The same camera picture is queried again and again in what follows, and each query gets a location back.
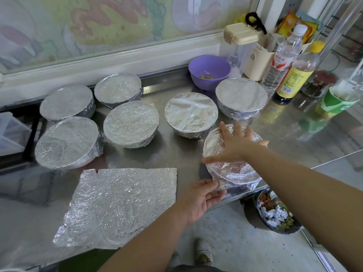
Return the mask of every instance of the purple bowl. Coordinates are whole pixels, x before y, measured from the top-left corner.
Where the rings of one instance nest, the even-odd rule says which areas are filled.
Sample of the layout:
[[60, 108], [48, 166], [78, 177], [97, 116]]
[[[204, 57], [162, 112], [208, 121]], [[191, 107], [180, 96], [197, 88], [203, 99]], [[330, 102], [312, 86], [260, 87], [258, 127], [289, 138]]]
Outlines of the purple bowl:
[[[189, 63], [188, 68], [195, 86], [204, 91], [214, 91], [230, 73], [227, 60], [215, 55], [198, 56]], [[214, 79], [204, 79], [201, 75]]]

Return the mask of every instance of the red and white label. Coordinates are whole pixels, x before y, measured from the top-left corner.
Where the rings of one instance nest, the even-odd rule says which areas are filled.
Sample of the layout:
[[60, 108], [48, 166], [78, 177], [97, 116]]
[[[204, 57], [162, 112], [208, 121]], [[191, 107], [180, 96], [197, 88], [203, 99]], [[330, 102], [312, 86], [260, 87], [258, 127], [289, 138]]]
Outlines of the red and white label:
[[296, 58], [297, 58], [297, 56], [285, 57], [280, 54], [275, 54], [272, 59], [272, 66], [279, 71], [283, 71], [283, 70], [286, 70], [287, 68], [289, 68], [291, 66], [292, 62], [294, 62], [296, 60]]

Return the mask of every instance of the barcode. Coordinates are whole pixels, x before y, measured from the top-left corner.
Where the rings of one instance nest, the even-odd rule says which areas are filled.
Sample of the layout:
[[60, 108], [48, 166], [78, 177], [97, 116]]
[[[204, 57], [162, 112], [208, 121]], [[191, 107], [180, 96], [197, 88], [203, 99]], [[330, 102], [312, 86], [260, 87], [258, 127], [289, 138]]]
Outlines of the barcode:
[[294, 90], [293, 89], [289, 89], [289, 88], [287, 88], [285, 86], [282, 86], [281, 91], [291, 94]]

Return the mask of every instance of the foot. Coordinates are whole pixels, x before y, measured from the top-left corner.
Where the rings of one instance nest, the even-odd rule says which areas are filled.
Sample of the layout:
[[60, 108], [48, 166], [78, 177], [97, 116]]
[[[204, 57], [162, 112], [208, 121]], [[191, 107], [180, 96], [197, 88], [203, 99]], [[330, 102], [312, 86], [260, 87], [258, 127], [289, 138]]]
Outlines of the foot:
[[173, 270], [178, 265], [181, 265], [178, 252], [174, 252], [170, 258], [167, 271]]
[[204, 239], [197, 239], [195, 242], [195, 264], [212, 266], [213, 256], [209, 244]]

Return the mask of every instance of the clear plastic container with beige lid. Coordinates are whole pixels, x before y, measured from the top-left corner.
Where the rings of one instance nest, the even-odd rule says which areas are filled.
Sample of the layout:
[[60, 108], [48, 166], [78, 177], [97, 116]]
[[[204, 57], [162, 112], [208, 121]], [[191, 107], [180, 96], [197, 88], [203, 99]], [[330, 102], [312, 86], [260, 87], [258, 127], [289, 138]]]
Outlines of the clear plastic container with beige lid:
[[227, 57], [231, 65], [229, 78], [241, 77], [247, 59], [258, 41], [258, 32], [245, 23], [237, 23], [226, 26], [223, 37], [232, 45]]

